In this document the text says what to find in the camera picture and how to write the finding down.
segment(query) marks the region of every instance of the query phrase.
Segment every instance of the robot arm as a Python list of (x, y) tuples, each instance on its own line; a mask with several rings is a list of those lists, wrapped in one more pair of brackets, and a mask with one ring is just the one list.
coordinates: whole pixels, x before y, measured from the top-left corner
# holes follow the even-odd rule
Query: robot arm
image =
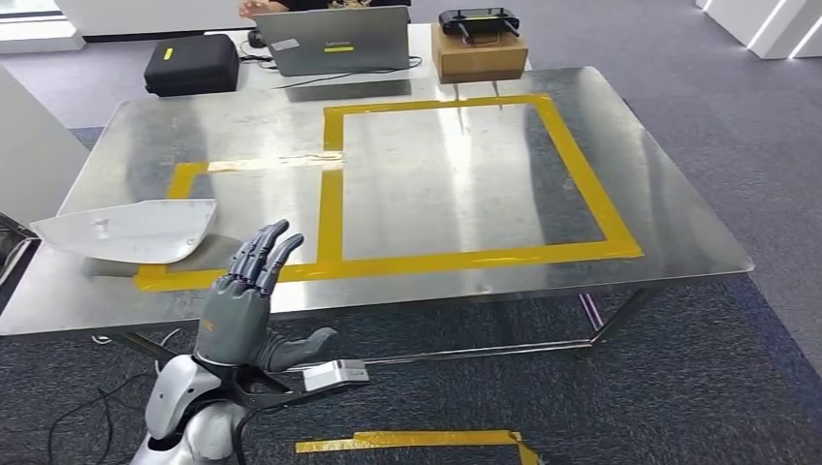
[[(336, 336), (325, 327), (307, 339), (288, 341), (268, 328), (270, 296), (280, 269), (303, 243), (302, 235), (295, 234), (274, 247), (288, 227), (281, 220), (259, 230), (212, 284), (194, 354), (173, 358), (154, 385), (145, 410), (149, 434), (133, 465), (228, 458), (233, 446), (225, 431), (237, 427), (249, 412), (308, 402), (368, 383), (359, 360), (336, 360), (305, 370), (302, 387), (288, 387), (266, 374), (318, 356)], [(252, 392), (252, 385), (268, 391)]]

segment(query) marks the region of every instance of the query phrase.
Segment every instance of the yellow tape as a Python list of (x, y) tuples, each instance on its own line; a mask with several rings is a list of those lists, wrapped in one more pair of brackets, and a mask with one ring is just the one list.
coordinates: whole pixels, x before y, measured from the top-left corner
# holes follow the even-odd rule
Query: yellow tape
[(468, 107), (488, 107), (498, 105), (529, 104), (530, 95), (509, 95), (503, 97), (478, 97), (466, 100), (421, 100), (415, 102), (390, 102), (387, 104), (347, 105), (327, 107), (323, 111), (323, 147), (326, 150), (342, 150), (343, 116), (358, 113), (384, 113), (388, 111), (410, 111), (416, 109), (461, 109)]
[(296, 453), (389, 448), (516, 445), (522, 465), (537, 465), (539, 457), (513, 431), (374, 431), (354, 433), (352, 439), (296, 443)]
[(208, 171), (208, 163), (178, 163), (174, 167), (172, 182), (166, 191), (166, 199), (188, 199), (194, 180)]
[[(457, 252), (411, 257), (388, 257), (345, 261), (342, 257), (343, 221), (343, 118), (346, 114), (451, 109), (465, 107), (529, 104), (534, 106), (562, 162), (583, 197), (605, 240), (554, 244), (512, 249)], [(311, 163), (325, 169), (322, 174), (318, 228), (317, 263), (287, 265), (280, 282), (315, 281), (383, 276), (391, 274), (433, 273), (460, 269), (513, 265), (560, 264), (605, 259), (642, 257), (643, 251), (627, 229), (607, 193), (591, 169), (585, 155), (562, 121), (556, 106), (546, 94), (482, 97), (451, 102), (420, 101), (387, 104), (329, 107), (324, 110), (324, 156)], [(197, 175), (204, 172), (264, 170), (279, 167), (281, 159), (239, 160), (232, 162), (179, 164), (169, 186), (169, 199), (184, 199)], [(223, 269), (167, 273), (164, 266), (141, 266), (135, 277), (145, 292), (206, 289)]]
[(546, 94), (540, 94), (534, 96), (534, 99), (534, 107), (537, 108), (537, 113), (548, 130), (556, 151), (559, 152), (559, 158), (568, 169), (571, 179), (580, 191), (580, 195), (583, 196), (596, 224), (605, 235), (605, 240), (615, 249), (633, 251), (632, 257), (642, 257), (642, 249), (622, 222), (617, 208), (611, 203), (611, 199), (599, 183), (599, 179), (585, 159), (571, 131), (568, 130), (568, 126), (562, 121), (559, 110), (556, 109), (551, 98)]
[(327, 46), (323, 49), (325, 53), (337, 53), (339, 51), (354, 51), (352, 46)]
[(317, 263), (342, 262), (342, 170), (323, 171), (320, 187)]

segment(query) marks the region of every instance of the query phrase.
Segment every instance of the person's hand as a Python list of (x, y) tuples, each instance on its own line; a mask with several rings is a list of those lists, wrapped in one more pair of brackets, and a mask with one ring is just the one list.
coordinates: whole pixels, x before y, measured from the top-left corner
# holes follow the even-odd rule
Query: person's hand
[(242, 0), (239, 3), (240, 17), (251, 18), (253, 15), (269, 13), (269, 2)]

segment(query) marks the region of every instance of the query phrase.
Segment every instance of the person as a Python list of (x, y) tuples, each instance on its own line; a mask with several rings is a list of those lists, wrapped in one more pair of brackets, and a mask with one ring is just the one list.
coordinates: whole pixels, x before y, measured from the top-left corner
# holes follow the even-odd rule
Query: person
[(411, 5), (411, 0), (240, 0), (239, 15), (250, 18), (263, 13), (304, 12), (326, 8), (364, 8)]

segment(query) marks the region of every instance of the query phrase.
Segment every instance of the robot finger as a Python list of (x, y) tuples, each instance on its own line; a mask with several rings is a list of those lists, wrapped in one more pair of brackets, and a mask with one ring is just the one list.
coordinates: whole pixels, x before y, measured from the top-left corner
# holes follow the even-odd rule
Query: robot finger
[(249, 283), (254, 283), (260, 276), (260, 271), (269, 259), (269, 252), (276, 242), (277, 237), (288, 230), (289, 224), (286, 220), (280, 220), (273, 225), (263, 228), (256, 237), (253, 247), (248, 251), (248, 258), (245, 266), (240, 272), (240, 277)]
[(262, 295), (271, 295), (274, 291), (274, 286), (277, 284), (277, 279), (280, 275), (280, 269), (288, 261), (288, 257), (292, 252), (297, 250), (305, 241), (302, 234), (294, 234), (291, 237), (282, 241), (271, 253), (271, 260), (269, 264), (263, 268), (260, 273), (260, 278), (257, 279), (257, 288), (260, 289)]
[(229, 263), (229, 269), (226, 271), (226, 275), (239, 276), (239, 273), (242, 271), (242, 264), (245, 262), (245, 256), (248, 255), (248, 249), (251, 247), (251, 243), (253, 241), (254, 239), (250, 239), (242, 243), (239, 250), (237, 250), (237, 252), (232, 256), (232, 260)]
[(242, 278), (242, 271), (245, 269), (245, 266), (248, 264), (248, 256), (257, 249), (258, 245), (260, 244), (260, 240), (263, 237), (266, 229), (270, 228), (270, 226), (266, 226), (261, 230), (257, 231), (250, 240), (242, 244), (239, 251), (234, 255), (232, 258), (232, 265), (229, 266), (228, 274), (231, 276)]

